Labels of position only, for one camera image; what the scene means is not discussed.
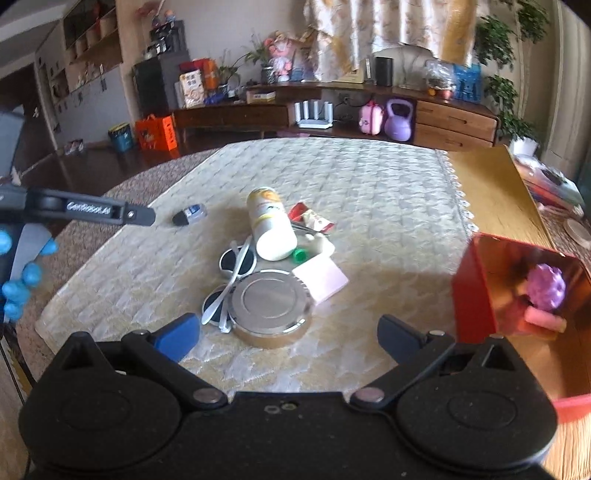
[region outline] green bottle cap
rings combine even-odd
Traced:
[[[301,265],[308,260],[308,252],[303,248],[296,248],[291,254],[291,259],[296,265]]]

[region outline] green plant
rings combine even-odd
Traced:
[[[548,12],[535,0],[518,0],[517,11],[521,40],[538,43],[546,36],[546,26],[550,25]]]
[[[513,110],[517,98],[513,82],[498,75],[486,77],[484,94],[491,96],[501,110]]]
[[[251,61],[254,65],[260,61],[261,65],[268,66],[271,62],[269,46],[273,43],[273,40],[271,38],[261,40],[259,35],[252,34],[251,43],[252,49],[246,54],[246,61]]]
[[[499,127],[497,134],[500,138],[510,137],[513,140],[518,138],[531,138],[538,141],[535,127],[525,120],[516,116],[511,110],[499,112]]]
[[[498,105],[499,138],[512,139],[529,137],[538,140],[534,126],[523,120],[525,106],[529,94],[531,45],[542,40],[546,35],[546,26],[550,24],[548,12],[535,0],[498,0],[514,13],[515,29],[497,17],[482,17],[476,25],[475,50],[480,63],[488,65],[488,61],[496,62],[499,72],[509,65],[513,71],[515,54],[511,45],[511,34],[517,37],[519,52],[519,94],[509,79],[500,75],[487,77],[485,95],[492,97]],[[519,99],[517,114],[514,112],[515,100]]]
[[[476,56],[483,65],[488,65],[490,60],[495,61],[499,69],[509,65],[513,71],[513,61],[515,54],[509,35],[513,31],[506,23],[497,17],[481,17],[480,22],[476,24],[476,35],[474,41],[474,50]]]
[[[220,80],[220,85],[227,84],[232,77],[236,77],[238,79],[238,83],[240,83],[241,78],[240,74],[238,73],[238,69],[242,65],[238,65],[238,62],[241,61],[246,55],[243,55],[237,61],[235,61],[232,65],[226,65],[226,54],[228,53],[227,50],[223,51],[223,55],[220,58],[220,62],[217,66],[217,77]]]

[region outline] white bottle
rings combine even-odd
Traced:
[[[320,232],[315,235],[307,233],[306,240],[309,241],[307,249],[310,255],[325,255],[330,257],[335,253],[335,246]]]
[[[265,260],[289,257],[297,247],[297,237],[277,192],[269,187],[253,190],[246,200],[256,253]]]

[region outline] pink toy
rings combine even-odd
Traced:
[[[525,309],[523,318],[526,322],[531,323],[532,325],[547,328],[554,332],[564,333],[566,330],[566,320],[564,318],[537,309],[531,305]]]
[[[382,129],[384,109],[373,100],[361,107],[359,111],[359,129],[368,135],[377,135]]]
[[[290,79],[291,62],[289,55],[291,53],[291,40],[283,35],[279,35],[273,44],[269,46],[271,53],[271,64],[278,82],[288,82]]]

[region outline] blue package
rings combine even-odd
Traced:
[[[482,98],[482,72],[480,64],[472,64],[466,68],[460,65],[453,66],[453,73],[456,76],[457,88],[453,97],[466,102],[480,103]]]

